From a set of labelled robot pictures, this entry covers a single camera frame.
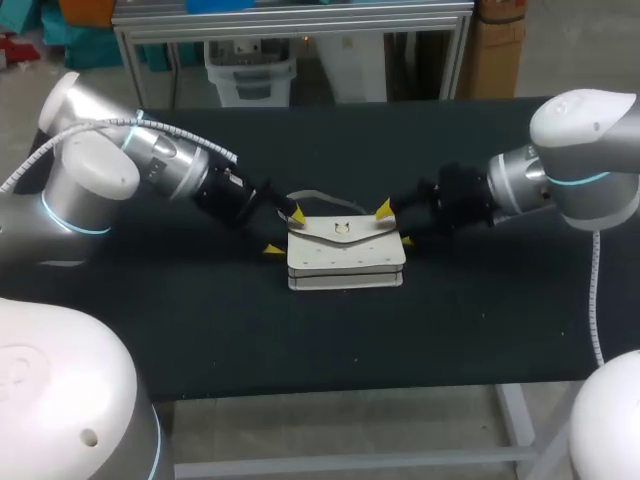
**table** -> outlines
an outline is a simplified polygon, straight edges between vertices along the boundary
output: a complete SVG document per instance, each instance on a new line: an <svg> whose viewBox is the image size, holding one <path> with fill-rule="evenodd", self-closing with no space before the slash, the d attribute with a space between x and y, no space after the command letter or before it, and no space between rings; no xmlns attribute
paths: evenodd
<svg viewBox="0 0 640 480"><path fill-rule="evenodd" d="M112 23L125 68L143 108L149 107L136 45L167 43L175 104L180 62L176 44L286 38L357 32L452 31L440 98L454 98L472 0L355 0L306 5L294 0L256 0L254 8L189 15L184 0L118 0Z"/></svg>
<svg viewBox="0 0 640 480"><path fill-rule="evenodd" d="M373 211L444 163L485 166L522 145L544 101L151 113L230 148L256 181L273 176L283 191L317 188ZM38 191L46 168L29 171L17 191ZM265 239L284 230L271 211L252 224ZM289 291L283 260L262 256L256 236L142 191L90 262L3 269L0 296L105 322L156 401L498 384L512 438L506 449L182 465L180 478L502 461L518 461L521 479L545 478L565 451L575 389L536 430L518 384L583 380L596 368L589 234L553 210L538 212L409 252L402 287L344 292ZM640 346L637 245L638 219L602 233L605 358Z"/></svg>

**silver arm segment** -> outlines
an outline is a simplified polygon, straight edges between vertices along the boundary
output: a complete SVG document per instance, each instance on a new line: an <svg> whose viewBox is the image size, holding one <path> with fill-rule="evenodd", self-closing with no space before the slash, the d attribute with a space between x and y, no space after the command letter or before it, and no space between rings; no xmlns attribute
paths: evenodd
<svg viewBox="0 0 640 480"><path fill-rule="evenodd" d="M91 88L77 73L65 75L51 91L38 125L54 136L82 120L148 118ZM209 152L192 142L147 128L101 130L136 164L141 181L168 198L192 195L209 169Z"/></svg>
<svg viewBox="0 0 640 480"><path fill-rule="evenodd" d="M549 182L533 145L496 155L487 182L499 217L513 217L550 205Z"/></svg>

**black table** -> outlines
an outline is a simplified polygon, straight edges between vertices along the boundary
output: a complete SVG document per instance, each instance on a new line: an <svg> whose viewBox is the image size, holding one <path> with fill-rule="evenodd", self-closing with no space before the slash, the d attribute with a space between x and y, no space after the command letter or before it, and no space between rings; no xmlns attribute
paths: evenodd
<svg viewBox="0 0 640 480"><path fill-rule="evenodd" d="M526 143L542 102L152 113L230 148L256 181L373 211L443 163L485 165ZM272 212L253 229L285 237ZM638 245L637 220L603 233L606 358L640 345ZM0 295L105 322L154 400L578 380L596 367L590 257L591 236L548 210L417 249L400 288L292 292L283 258L263 257L190 203L143 191L90 262L5 269Z"/></svg>

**concrete floor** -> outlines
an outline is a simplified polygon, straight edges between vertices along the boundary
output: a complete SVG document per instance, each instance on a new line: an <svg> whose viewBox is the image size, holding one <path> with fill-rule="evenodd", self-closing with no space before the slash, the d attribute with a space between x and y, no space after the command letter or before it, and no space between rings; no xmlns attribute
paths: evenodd
<svg viewBox="0 0 640 480"><path fill-rule="evenodd" d="M577 87L640 90L640 64L635 61L640 41L640 3L533 0L527 18L519 96L550 95ZM24 159L42 103L64 72L55 59L45 59L24 69L0 73L3 178ZM135 103L122 69L89 71L85 76L115 98ZM216 104L202 70L189 73L186 82L182 91L191 96L182 95L181 106ZM153 74L150 85L154 106L165 106L168 75ZM562 384L526 386L537 422L542 421L565 388ZM162 406L163 410L171 408ZM172 429L178 462L420 451L505 443L495 394L487 386L177 402ZM494 465L277 478L507 480L515 475L510 466ZM553 476L557 480L570 478L567 462Z"/></svg>

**white plastic bin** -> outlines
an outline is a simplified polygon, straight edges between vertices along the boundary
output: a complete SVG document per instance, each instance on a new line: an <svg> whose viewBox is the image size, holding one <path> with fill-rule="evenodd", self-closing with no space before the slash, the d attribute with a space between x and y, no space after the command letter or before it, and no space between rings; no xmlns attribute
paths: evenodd
<svg viewBox="0 0 640 480"><path fill-rule="evenodd" d="M204 44L205 67L215 84L223 107L288 107L291 80L296 77L296 59L251 65L219 65Z"/></svg>
<svg viewBox="0 0 640 480"><path fill-rule="evenodd" d="M387 101L383 33L321 35L314 42L336 103Z"/></svg>

